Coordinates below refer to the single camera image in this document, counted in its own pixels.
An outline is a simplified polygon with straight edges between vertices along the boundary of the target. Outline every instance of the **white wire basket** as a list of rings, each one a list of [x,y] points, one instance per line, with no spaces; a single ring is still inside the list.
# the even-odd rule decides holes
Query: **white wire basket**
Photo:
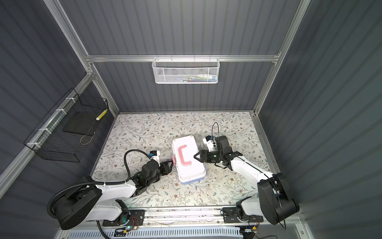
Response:
[[[152,61],[155,82],[158,84],[216,84],[220,62],[210,61]]]

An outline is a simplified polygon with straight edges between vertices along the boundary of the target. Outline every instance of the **black wire basket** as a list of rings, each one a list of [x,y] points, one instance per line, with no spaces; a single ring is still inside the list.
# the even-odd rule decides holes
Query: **black wire basket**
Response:
[[[107,100],[75,94],[73,98],[24,144],[42,159],[79,163],[108,112]]]

